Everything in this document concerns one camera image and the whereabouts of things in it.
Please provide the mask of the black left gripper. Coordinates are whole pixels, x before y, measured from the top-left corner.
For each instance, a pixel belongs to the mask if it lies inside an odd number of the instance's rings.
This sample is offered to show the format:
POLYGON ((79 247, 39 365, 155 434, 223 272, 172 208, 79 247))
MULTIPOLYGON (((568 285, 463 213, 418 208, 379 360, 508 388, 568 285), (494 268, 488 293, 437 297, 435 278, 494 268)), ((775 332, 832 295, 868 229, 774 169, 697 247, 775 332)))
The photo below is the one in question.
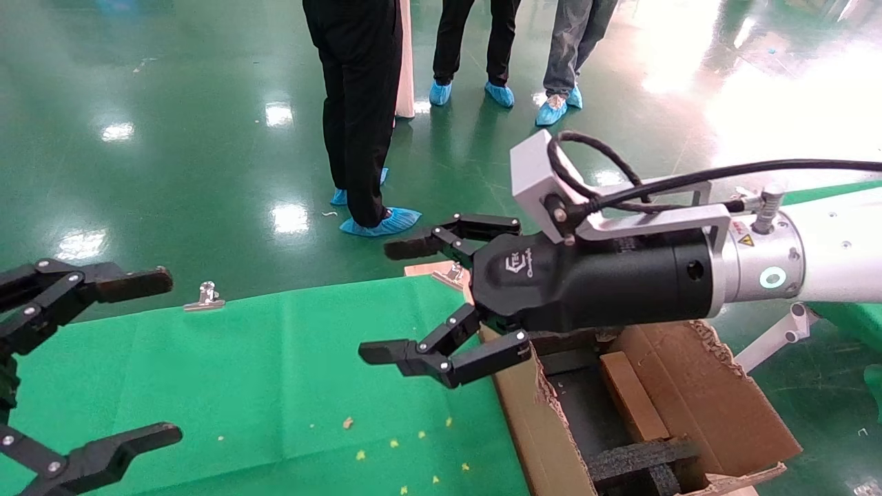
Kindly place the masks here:
MULTIPOLYGON (((93 304, 166 294, 168 270, 128 272, 113 262, 88 266, 42 258, 1 276, 1 412, 18 405, 18 363, 93 304)), ((183 439, 174 424, 160 422, 92 440, 62 455, 3 424, 2 454, 34 472, 21 495, 81 495, 120 482, 133 459, 183 439)))

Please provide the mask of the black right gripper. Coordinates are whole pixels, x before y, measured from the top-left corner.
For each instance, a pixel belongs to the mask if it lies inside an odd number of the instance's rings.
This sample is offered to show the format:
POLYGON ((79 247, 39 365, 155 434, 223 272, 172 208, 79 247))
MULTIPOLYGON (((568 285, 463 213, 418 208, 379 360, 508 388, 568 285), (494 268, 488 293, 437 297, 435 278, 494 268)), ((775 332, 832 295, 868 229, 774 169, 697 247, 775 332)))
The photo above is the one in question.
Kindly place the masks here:
POLYGON ((517 218, 454 214, 415 238, 384 244, 389 260, 443 255, 472 269, 476 305, 461 305, 421 341, 362 342, 368 365, 395 365, 456 389, 532 358, 529 333, 568 333, 705 318, 714 271, 700 230, 555 244, 517 218), (479 248, 476 242, 488 242, 479 248), (482 327, 499 336, 459 352, 482 327))

